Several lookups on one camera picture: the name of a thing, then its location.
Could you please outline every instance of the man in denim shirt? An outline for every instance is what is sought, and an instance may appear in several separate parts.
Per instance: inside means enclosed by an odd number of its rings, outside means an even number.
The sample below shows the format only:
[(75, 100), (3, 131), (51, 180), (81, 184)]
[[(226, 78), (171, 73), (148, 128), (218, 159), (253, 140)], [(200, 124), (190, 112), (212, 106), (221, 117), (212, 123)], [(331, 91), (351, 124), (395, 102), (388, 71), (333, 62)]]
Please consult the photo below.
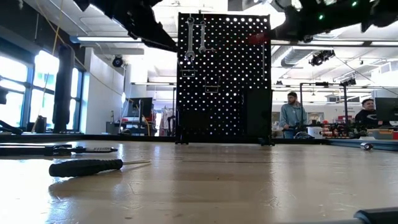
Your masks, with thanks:
[[(290, 92), (287, 95), (287, 104), (283, 105), (280, 109), (280, 121), (279, 126), (284, 129), (289, 129), (292, 126), (296, 126), (297, 123), (300, 123), (301, 116), (301, 103), (297, 101), (297, 94), (295, 92)], [(303, 108), (303, 124), (307, 123), (307, 114)], [(294, 132), (292, 130), (285, 131), (284, 137), (286, 139), (294, 138)]]

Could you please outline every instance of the man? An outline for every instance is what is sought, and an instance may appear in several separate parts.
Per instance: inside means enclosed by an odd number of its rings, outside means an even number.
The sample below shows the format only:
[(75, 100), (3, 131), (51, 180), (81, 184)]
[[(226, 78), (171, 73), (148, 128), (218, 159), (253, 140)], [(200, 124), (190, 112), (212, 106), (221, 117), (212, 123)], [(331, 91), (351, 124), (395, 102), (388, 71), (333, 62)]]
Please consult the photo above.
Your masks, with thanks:
[(355, 121), (362, 123), (368, 127), (375, 128), (379, 125), (390, 125), (388, 121), (378, 121), (376, 118), (376, 110), (374, 109), (374, 101), (366, 99), (362, 101), (363, 109), (355, 116)]
[[(287, 95), (287, 104), (283, 105), (280, 109), (280, 121), (279, 126), (284, 129), (289, 129), (292, 126), (296, 126), (302, 119), (302, 105), (297, 101), (297, 94), (290, 92)], [(307, 123), (307, 114), (303, 108), (303, 124)], [(294, 138), (294, 132), (292, 130), (285, 131), (284, 137), (287, 139)]]

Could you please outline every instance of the blue object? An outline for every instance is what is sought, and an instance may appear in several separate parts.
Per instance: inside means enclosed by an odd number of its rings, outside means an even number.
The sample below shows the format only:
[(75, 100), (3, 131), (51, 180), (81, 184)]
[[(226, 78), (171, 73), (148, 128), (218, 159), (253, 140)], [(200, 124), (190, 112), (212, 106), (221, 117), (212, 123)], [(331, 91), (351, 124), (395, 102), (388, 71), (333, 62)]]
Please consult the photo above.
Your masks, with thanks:
[(285, 139), (293, 139), (294, 138), (294, 131), (293, 130), (288, 130), (284, 132), (284, 138)]

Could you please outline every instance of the large window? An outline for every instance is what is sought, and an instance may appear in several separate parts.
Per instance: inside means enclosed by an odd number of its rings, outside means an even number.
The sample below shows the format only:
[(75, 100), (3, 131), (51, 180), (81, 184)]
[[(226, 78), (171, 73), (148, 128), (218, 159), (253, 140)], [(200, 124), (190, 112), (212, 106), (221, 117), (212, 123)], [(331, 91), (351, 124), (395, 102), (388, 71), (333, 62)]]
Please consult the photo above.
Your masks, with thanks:
[(24, 105), (25, 86), (28, 67), (13, 59), (0, 56), (0, 86), (6, 88), (7, 104), (0, 105), (0, 119), (19, 127), (21, 126)]
[(49, 90), (55, 90), (60, 61), (47, 52), (40, 51), (35, 57), (35, 75), (33, 85)]
[[(30, 122), (35, 122), (38, 115), (47, 118), (47, 127), (53, 128), (52, 122), (54, 107), (54, 90), (57, 81), (59, 59), (40, 51), (35, 58), (35, 73), (33, 77), (32, 101), (30, 103)], [(70, 118), (68, 130), (78, 130), (78, 117), (80, 105), (80, 88), (83, 74), (74, 68), (72, 71), (72, 86), (70, 96)]]
[(26, 82), (27, 66), (13, 59), (0, 56), (0, 75), (10, 80)]
[[(47, 118), (47, 128), (53, 128), (55, 82), (59, 59), (40, 51), (35, 65), (26, 65), (7, 56), (0, 56), (0, 86), (6, 88), (7, 104), (0, 105), (0, 119), (12, 126), (26, 127), (41, 115)], [(70, 120), (68, 130), (79, 130), (83, 73), (73, 69)]]
[(21, 111), (24, 104), (24, 95), (21, 93), (9, 92), (7, 94), (7, 104), (0, 105), (0, 119), (7, 124), (21, 126)]
[(43, 95), (43, 91), (35, 90), (32, 91), (32, 100), (30, 101), (30, 122), (35, 122), (38, 115), (47, 118), (47, 127), (53, 128), (52, 114), (54, 109), (54, 95), (46, 93)]

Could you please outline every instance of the black screwdriver handle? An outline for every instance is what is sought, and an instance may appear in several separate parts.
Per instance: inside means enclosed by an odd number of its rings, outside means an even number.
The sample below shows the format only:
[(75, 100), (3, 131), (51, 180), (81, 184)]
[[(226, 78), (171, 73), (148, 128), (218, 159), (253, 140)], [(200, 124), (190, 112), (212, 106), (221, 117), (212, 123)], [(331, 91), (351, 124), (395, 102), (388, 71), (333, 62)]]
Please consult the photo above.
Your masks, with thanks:
[(123, 161), (121, 159), (80, 159), (52, 164), (49, 173), (52, 177), (83, 177), (97, 174), (101, 171), (118, 170), (122, 166)]

